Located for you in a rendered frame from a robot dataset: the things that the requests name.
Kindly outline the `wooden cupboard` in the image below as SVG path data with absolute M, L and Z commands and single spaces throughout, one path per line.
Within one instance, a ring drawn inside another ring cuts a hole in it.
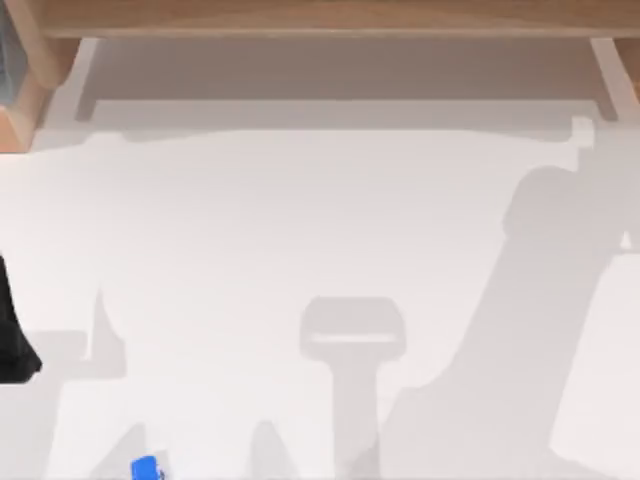
M 41 148 L 640 127 L 640 0 L 0 0 L 0 39 Z

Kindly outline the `blue bottle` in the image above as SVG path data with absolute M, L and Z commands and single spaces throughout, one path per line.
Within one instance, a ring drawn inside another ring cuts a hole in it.
M 130 463 L 131 480 L 165 480 L 165 474 L 153 455 L 147 455 Z

